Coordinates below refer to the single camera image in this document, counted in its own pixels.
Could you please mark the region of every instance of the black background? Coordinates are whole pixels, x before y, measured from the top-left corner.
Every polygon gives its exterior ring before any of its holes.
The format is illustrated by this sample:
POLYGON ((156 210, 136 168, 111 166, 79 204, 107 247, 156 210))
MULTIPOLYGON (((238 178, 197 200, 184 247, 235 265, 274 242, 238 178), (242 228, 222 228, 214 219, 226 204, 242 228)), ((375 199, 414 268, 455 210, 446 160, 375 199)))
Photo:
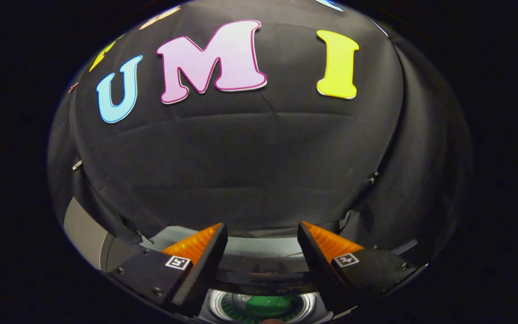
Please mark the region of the black background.
MULTIPOLYGON (((81 64, 178 3, 133 14, 148 1, 0 1, 0 322, 170 322, 72 248, 52 215, 45 155, 54 109, 81 64)), ((464 105, 475 182, 440 258, 386 303, 346 322, 518 323, 518 3, 374 4, 430 39, 424 51, 464 105)))

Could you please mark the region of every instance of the blue letter u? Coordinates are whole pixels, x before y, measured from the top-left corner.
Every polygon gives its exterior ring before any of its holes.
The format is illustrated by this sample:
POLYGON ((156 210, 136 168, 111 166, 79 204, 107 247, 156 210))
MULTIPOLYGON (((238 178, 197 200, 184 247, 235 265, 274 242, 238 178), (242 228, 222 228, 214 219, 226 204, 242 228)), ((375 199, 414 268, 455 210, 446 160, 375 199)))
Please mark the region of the blue letter u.
POLYGON ((133 109, 137 100, 137 64, 143 56, 134 57, 121 66, 119 72, 123 73, 123 100, 118 105, 113 105, 111 101, 111 80, 115 77, 114 73, 109 74, 97 85, 99 102, 99 113, 101 118, 107 123, 117 123, 125 118, 133 109))

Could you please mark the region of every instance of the yellow letter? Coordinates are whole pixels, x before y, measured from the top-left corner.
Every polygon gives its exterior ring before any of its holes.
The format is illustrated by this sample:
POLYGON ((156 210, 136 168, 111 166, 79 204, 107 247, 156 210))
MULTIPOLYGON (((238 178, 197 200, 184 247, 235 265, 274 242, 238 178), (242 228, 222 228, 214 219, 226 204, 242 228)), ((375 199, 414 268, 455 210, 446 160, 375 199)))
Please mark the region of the yellow letter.
POLYGON ((353 85, 353 56, 359 45, 352 39, 332 31, 317 31, 327 44, 325 77, 317 82, 317 90, 324 96, 353 99, 357 88, 353 85))
POLYGON ((117 39, 115 39, 113 41, 113 43, 107 45, 107 47, 105 47, 101 52, 99 52, 99 55, 97 55, 97 58, 95 58, 95 62, 93 62, 93 65, 91 66, 91 68, 89 68, 89 72, 91 72, 91 70, 93 70, 93 68, 95 67, 95 65, 99 64, 99 62, 101 62, 101 60, 103 59, 104 54, 107 53, 107 51, 109 51, 113 45, 115 44, 115 42, 117 41, 117 39))

